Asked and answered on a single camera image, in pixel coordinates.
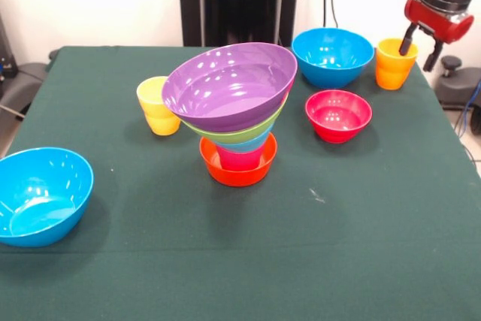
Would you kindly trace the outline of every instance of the bowl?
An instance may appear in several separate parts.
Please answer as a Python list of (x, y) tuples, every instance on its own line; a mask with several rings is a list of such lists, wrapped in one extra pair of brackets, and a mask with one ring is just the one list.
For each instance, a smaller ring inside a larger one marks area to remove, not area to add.
[(373, 116), (372, 108), (365, 99), (339, 89), (313, 94), (306, 101), (305, 110), (317, 135), (335, 144), (354, 138)]
[(292, 42), (292, 52), (307, 81), (325, 89), (351, 83), (374, 57), (367, 39), (338, 28), (302, 32)]
[(220, 165), (215, 143), (207, 138), (201, 138), (199, 147), (210, 176), (217, 182), (232, 187), (252, 186), (264, 179), (277, 153), (276, 138), (270, 133), (257, 168), (248, 171), (228, 171)]
[(271, 124), (269, 128), (263, 131), (263, 133), (261, 133), (257, 137), (247, 142), (234, 143), (234, 144), (219, 143), (219, 142), (214, 142), (214, 143), (217, 146), (222, 147), (225, 150), (229, 150), (231, 152), (236, 152), (236, 153), (252, 152), (253, 150), (257, 150), (260, 146), (262, 146), (265, 143), (265, 141), (268, 139), (269, 132), (272, 130), (273, 127), (274, 127), (274, 124)]
[(286, 48), (241, 43), (208, 50), (175, 69), (162, 89), (164, 104), (208, 132), (248, 129), (282, 104), (297, 72)]
[(0, 242), (44, 247), (64, 238), (89, 201), (94, 175), (78, 153), (24, 150), (0, 161)]
[(242, 131), (227, 132), (227, 133), (215, 133), (215, 132), (207, 132), (203, 129), (196, 128), (193, 125), (188, 124), (187, 122), (184, 122), (184, 124), (186, 126), (188, 126), (192, 131), (194, 131), (195, 133), (200, 135), (201, 137), (208, 138), (212, 142), (224, 143), (224, 144), (239, 144), (239, 143), (243, 143), (243, 142), (248, 142), (248, 141), (251, 141), (252, 139), (260, 136), (270, 126), (274, 125), (274, 122), (278, 118), (278, 116), (280, 115), (280, 112), (283, 109), (286, 101), (287, 101), (287, 97), (284, 99), (284, 102), (280, 105), (280, 107), (277, 108), (276, 112), (274, 114), (272, 114), (269, 118), (267, 118), (263, 122), (260, 122), (259, 124), (255, 125), (251, 128), (244, 129)]

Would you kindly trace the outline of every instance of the cup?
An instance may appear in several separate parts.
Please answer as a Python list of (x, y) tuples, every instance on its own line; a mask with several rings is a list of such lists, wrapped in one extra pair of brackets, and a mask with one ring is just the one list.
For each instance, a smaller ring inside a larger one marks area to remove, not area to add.
[(216, 148), (223, 169), (227, 171), (250, 171), (259, 166), (264, 146), (265, 143), (258, 149), (245, 153), (232, 152), (217, 145)]
[(399, 54), (402, 39), (384, 39), (376, 49), (376, 82), (387, 90), (397, 90), (406, 81), (418, 56), (418, 47), (411, 44), (405, 56)]
[(137, 87), (138, 101), (145, 119), (156, 135), (172, 135), (180, 126), (180, 118), (169, 111), (162, 101), (162, 87), (167, 77), (152, 77)]

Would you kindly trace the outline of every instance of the yellow cup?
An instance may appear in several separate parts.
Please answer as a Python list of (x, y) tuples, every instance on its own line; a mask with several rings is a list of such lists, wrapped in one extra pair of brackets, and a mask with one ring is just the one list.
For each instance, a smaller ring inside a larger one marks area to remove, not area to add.
[(167, 77), (152, 77), (137, 87), (137, 97), (150, 129), (156, 135), (172, 135), (180, 126), (180, 119), (162, 101), (162, 87)]

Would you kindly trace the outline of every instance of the green bowl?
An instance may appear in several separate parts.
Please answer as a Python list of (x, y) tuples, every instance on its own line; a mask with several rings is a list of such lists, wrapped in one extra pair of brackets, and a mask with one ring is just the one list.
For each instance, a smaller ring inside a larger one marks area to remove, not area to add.
[(250, 127), (248, 129), (243, 129), (242, 131), (229, 132), (229, 133), (207, 132), (202, 129), (194, 127), (192, 124), (189, 124), (184, 121), (182, 122), (186, 126), (188, 126), (192, 131), (194, 131), (195, 133), (197, 133), (202, 137), (205, 137), (211, 140), (212, 142), (225, 143), (225, 144), (243, 143), (243, 142), (250, 141), (251, 139), (262, 134), (267, 128), (271, 126), (271, 124), (274, 123), (276, 118), (278, 118), (281, 110), (283, 109), (284, 104), (287, 101), (287, 97), (288, 96), (284, 98), (283, 103), (280, 105), (279, 108), (277, 108), (277, 111), (275, 111), (274, 114), (272, 114), (270, 117), (260, 122), (259, 124), (256, 124), (255, 126)]

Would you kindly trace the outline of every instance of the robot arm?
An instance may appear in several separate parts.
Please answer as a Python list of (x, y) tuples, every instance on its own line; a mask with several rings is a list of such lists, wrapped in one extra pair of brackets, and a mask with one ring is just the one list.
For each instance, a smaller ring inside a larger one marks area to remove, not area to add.
[(407, 54), (413, 33), (419, 27), (435, 40), (434, 52), (426, 59), (424, 71), (432, 71), (443, 44), (461, 39), (473, 25), (474, 17), (467, 13), (472, 0), (407, 0), (404, 15), (411, 22), (399, 53)]

